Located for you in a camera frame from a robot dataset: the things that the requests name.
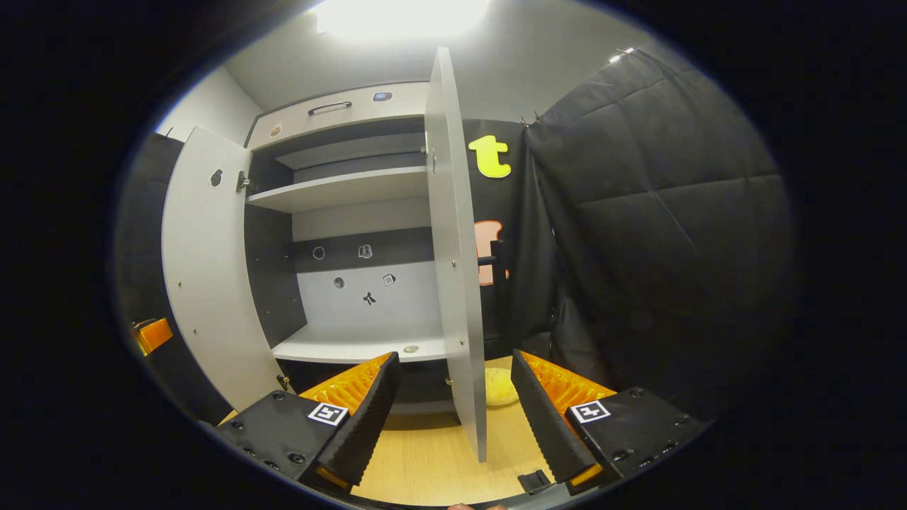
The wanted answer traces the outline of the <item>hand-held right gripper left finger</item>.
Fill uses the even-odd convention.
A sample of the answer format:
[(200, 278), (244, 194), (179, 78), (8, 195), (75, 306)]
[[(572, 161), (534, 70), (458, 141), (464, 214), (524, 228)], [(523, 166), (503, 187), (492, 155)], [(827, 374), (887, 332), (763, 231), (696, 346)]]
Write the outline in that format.
[(348, 494), (361, 484), (401, 380), (398, 352), (385, 353), (301, 394), (266, 394), (216, 436), (282, 477)]

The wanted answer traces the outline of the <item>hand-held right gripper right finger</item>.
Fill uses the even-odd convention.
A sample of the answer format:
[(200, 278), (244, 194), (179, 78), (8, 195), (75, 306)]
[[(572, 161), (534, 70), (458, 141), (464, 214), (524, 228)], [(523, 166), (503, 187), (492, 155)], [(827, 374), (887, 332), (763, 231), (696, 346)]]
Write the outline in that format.
[(512, 354), (511, 380), (554, 483), (568, 489), (635, 477), (709, 429), (645, 388), (616, 392), (524, 351)]

